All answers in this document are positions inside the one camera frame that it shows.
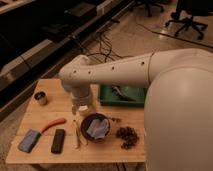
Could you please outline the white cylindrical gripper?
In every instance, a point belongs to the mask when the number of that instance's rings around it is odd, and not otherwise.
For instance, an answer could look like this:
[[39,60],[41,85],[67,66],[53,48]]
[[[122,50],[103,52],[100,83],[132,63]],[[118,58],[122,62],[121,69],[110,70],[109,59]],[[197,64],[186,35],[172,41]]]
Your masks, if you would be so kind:
[[93,105],[93,93],[89,85],[72,87],[70,93],[72,101],[72,113],[76,114],[81,106]]

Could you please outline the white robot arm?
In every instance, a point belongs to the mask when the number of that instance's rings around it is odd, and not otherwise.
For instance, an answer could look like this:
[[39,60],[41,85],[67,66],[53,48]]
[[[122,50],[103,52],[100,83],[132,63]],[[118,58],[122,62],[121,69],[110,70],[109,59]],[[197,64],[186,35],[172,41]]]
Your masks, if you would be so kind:
[[59,78],[76,105],[91,101],[92,84],[143,87],[147,117],[213,115],[213,53],[196,48],[160,51],[93,65],[79,55]]

